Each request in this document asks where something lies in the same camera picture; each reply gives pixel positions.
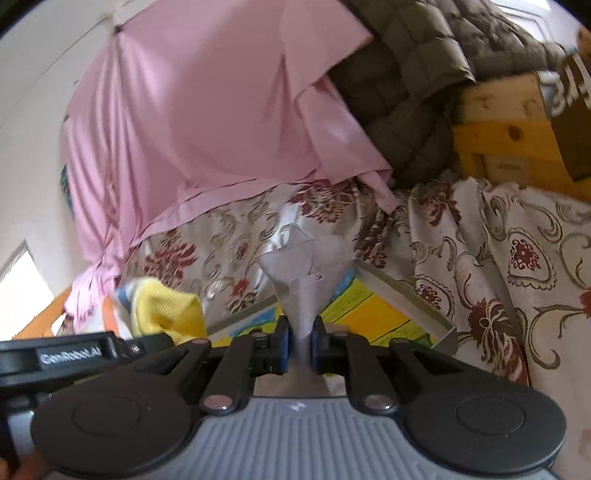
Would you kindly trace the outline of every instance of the white wall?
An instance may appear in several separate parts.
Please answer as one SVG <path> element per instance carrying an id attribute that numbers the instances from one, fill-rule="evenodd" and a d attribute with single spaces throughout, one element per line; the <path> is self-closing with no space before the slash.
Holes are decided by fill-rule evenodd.
<path id="1" fill-rule="evenodd" d="M 107 10 L 105 0 L 47 0 L 0 40 L 0 266 L 26 240 L 55 294 L 86 265 L 59 187 L 58 132 L 109 35 L 108 21 L 92 28 Z"/>

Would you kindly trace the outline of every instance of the metal pivot screw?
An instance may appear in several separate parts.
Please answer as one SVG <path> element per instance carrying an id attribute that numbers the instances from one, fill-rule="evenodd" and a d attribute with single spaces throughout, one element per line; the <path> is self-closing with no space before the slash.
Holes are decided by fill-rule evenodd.
<path id="1" fill-rule="evenodd" d="M 251 336 L 255 341 L 255 348 L 266 348 L 269 346 L 269 336 L 265 332 L 255 330 L 251 332 Z"/>
<path id="2" fill-rule="evenodd" d="M 203 400 L 203 406 L 212 411 L 225 411 L 232 405 L 232 399 L 227 395 L 209 395 Z"/>
<path id="3" fill-rule="evenodd" d="M 397 338 L 393 338 L 390 340 L 390 343 L 412 343 L 411 340 L 409 340 L 408 338 L 404 338 L 404 337 L 397 337 Z"/>
<path id="4" fill-rule="evenodd" d="M 349 332 L 340 331 L 340 332 L 333 332 L 330 334 L 331 343 L 340 345 L 347 341 L 347 337 L 349 336 Z"/>
<path id="5" fill-rule="evenodd" d="M 365 397 L 363 403 L 367 408 L 374 411 L 386 411 L 391 409 L 395 403 L 387 395 L 372 394 Z"/>

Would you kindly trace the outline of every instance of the brown quilted blanket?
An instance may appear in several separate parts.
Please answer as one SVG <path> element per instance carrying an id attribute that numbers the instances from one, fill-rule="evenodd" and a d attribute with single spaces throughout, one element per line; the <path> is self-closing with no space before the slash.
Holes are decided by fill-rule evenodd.
<path id="1" fill-rule="evenodd" d="M 374 41 L 330 71 L 398 186 L 438 175 L 452 158 L 450 114 L 466 83 L 555 70 L 564 56 L 488 0 L 343 0 Z"/>

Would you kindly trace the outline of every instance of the wooden plank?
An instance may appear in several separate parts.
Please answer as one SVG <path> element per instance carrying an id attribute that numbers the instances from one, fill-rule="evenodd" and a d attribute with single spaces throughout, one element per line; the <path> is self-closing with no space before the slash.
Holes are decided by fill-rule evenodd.
<path id="1" fill-rule="evenodd" d="M 477 179 L 486 178 L 484 164 L 482 163 L 482 155 L 474 153 L 458 153 L 460 157 L 460 165 L 462 172 L 466 177 L 474 177 Z"/>
<path id="2" fill-rule="evenodd" d="M 478 122 L 456 125 L 453 132 L 456 152 L 536 158 L 564 168 L 548 120 Z"/>
<path id="3" fill-rule="evenodd" d="M 540 81 L 535 73 L 478 83 L 462 93 L 461 123 L 546 118 Z"/>
<path id="4" fill-rule="evenodd" d="M 45 310 L 33 318 L 31 323 L 18 332 L 13 337 L 13 340 L 53 336 L 51 325 L 64 313 L 64 305 L 66 304 L 66 300 L 71 291 L 72 288 L 68 287 L 61 292 Z"/>
<path id="5" fill-rule="evenodd" d="M 574 183 L 573 188 L 563 193 L 585 202 L 591 202 L 591 179 L 579 180 Z"/>
<path id="6" fill-rule="evenodd" d="M 501 157 L 499 155 L 483 155 L 486 178 L 493 184 L 514 181 L 520 187 L 531 187 L 534 184 L 530 172 L 530 161 L 527 158 Z"/>

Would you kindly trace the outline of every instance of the red floral pattern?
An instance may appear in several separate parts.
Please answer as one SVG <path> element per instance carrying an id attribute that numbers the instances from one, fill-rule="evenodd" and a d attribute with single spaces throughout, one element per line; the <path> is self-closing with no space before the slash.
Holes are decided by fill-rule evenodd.
<path id="1" fill-rule="evenodd" d="M 394 219 L 378 209 L 369 232 L 355 243 L 355 255 L 376 268 L 384 268 L 388 255 L 386 244 Z"/>
<path id="2" fill-rule="evenodd" d="M 585 290 L 579 299 L 583 305 L 583 313 L 591 319 L 591 288 Z"/>
<path id="3" fill-rule="evenodd" d="M 238 250 L 236 250 L 236 260 L 239 262 L 243 261 L 244 257 L 246 256 L 246 252 L 248 252 L 248 242 L 243 242 L 238 247 Z"/>
<path id="4" fill-rule="evenodd" d="M 164 234 L 158 249 L 146 256 L 144 274 L 159 279 L 169 288 L 177 288 L 183 281 L 183 269 L 195 263 L 195 245 L 183 242 L 175 228 Z"/>
<path id="5" fill-rule="evenodd" d="M 513 268 L 519 268 L 520 270 L 528 268 L 534 271 L 541 268 L 540 256 L 536 253 L 534 247 L 524 239 L 514 239 L 511 242 L 511 263 Z"/>
<path id="6" fill-rule="evenodd" d="M 482 361 L 492 364 L 492 372 L 527 384 L 523 353 L 502 303 L 497 299 L 476 302 L 468 316 L 468 323 L 477 346 L 482 348 Z"/>
<path id="7" fill-rule="evenodd" d="M 253 305 L 255 301 L 256 287 L 251 285 L 251 281 L 248 278 L 241 278 L 234 285 L 230 297 L 226 302 L 225 310 L 231 315 Z"/>
<path id="8" fill-rule="evenodd" d="M 454 187 L 447 181 L 437 181 L 432 184 L 432 190 L 425 197 L 417 199 L 417 203 L 427 209 L 429 225 L 438 226 L 443 212 L 449 210 L 456 223 L 460 223 L 462 216 L 457 209 L 457 202 L 453 198 Z"/>
<path id="9" fill-rule="evenodd" d="M 328 180 L 318 180 L 305 184 L 287 203 L 299 204 L 300 214 L 318 223 L 336 223 L 354 201 L 350 188 L 332 187 Z"/>
<path id="10" fill-rule="evenodd" d="M 430 287 L 429 285 L 419 285 L 418 295 L 427 300 L 437 310 L 441 310 L 441 305 L 439 305 L 441 303 L 441 297 L 435 288 Z"/>

